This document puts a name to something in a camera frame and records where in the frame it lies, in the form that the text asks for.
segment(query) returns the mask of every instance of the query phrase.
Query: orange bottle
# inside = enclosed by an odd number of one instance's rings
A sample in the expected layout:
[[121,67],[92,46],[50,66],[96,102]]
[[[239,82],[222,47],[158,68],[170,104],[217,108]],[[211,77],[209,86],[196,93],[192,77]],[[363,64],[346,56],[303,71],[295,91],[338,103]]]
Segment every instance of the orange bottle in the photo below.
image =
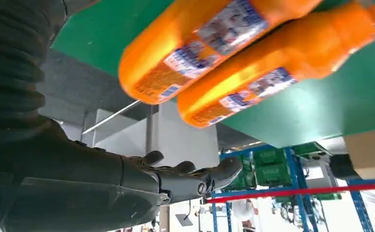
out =
[[295,20],[246,48],[178,96],[181,118],[203,128],[308,78],[335,72],[375,40],[375,5],[355,1]]
[[159,104],[176,96],[277,25],[321,0],[175,0],[130,43],[119,66],[131,97]]

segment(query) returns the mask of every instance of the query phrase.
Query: robotic hand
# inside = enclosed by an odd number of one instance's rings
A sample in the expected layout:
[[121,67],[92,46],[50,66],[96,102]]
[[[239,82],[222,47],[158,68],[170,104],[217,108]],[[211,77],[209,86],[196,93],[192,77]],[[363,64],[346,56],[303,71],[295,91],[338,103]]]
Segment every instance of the robotic hand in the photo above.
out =
[[0,232],[105,232],[228,185],[238,159],[191,172],[70,141],[37,113],[41,64],[70,14],[94,0],[0,0]]

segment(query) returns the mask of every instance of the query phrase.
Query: red rope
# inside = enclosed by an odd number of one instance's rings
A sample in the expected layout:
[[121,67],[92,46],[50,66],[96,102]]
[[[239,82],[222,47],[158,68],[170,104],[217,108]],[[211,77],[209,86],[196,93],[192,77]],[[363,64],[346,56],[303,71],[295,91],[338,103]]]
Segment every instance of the red rope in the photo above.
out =
[[333,193],[333,192],[342,192],[342,191],[359,191],[359,190],[371,190],[375,189],[375,184],[366,184],[366,185],[353,185],[345,187],[330,187],[330,188],[304,188],[304,189],[293,189],[293,190],[278,190],[272,192],[262,192],[254,194],[246,194],[242,196],[231,196],[231,197],[220,197],[214,199],[208,199],[208,203],[225,203],[227,201],[241,200],[241,199],[250,199],[250,198],[259,198],[259,197],[282,197],[282,196],[294,196],[297,194],[321,194],[321,193]]

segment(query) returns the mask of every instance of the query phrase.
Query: metal pipe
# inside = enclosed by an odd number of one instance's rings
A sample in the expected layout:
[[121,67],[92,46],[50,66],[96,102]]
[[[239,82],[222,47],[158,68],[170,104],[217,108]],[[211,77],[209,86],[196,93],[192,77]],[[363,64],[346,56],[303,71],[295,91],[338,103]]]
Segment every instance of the metal pipe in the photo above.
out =
[[92,130],[98,128],[98,127],[101,126],[102,124],[108,122],[109,120],[111,120],[112,118],[114,118],[114,117],[120,115],[121,113],[126,112],[127,110],[129,110],[130,108],[132,108],[132,107],[138,105],[139,103],[141,103],[140,100],[134,101],[134,102],[131,103],[130,105],[128,105],[128,106],[122,108],[121,110],[117,111],[116,113],[112,114],[111,116],[109,116],[109,117],[103,119],[102,121],[96,123],[96,124],[95,124],[94,126],[92,126],[91,128],[85,130],[82,134],[87,134],[87,133],[91,132]]
[[153,114],[154,105],[149,106],[149,112],[146,118],[146,154],[152,151],[153,147]]

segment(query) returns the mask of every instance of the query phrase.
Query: green panel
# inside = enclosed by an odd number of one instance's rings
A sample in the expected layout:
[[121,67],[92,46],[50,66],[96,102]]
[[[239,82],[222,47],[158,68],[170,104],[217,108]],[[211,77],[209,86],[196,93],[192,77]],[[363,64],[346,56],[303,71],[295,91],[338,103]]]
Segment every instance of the green panel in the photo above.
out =
[[[171,2],[103,0],[71,18],[54,48],[116,78],[125,46]],[[326,0],[319,9],[341,2]],[[374,130],[375,43],[336,74],[296,84],[223,123],[276,147]]]
[[172,0],[103,0],[74,15],[53,48],[117,77],[122,51]]
[[375,43],[335,74],[307,80],[224,123],[275,147],[375,129]]

